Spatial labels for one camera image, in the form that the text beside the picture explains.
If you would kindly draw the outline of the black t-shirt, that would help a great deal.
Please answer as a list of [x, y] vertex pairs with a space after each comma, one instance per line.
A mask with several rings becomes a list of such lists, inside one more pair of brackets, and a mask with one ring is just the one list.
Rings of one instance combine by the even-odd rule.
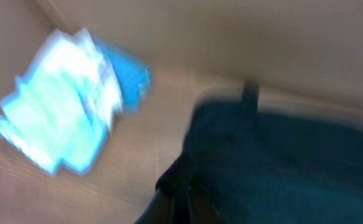
[[156, 188], [202, 192], [226, 223], [363, 223], [363, 130], [259, 111], [258, 94], [200, 101]]

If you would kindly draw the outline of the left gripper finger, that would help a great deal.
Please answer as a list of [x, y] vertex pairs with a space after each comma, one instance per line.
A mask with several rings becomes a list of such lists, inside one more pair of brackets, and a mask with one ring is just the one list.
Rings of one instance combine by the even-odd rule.
[[146, 210], [134, 224], [171, 224], [174, 200], [157, 189]]

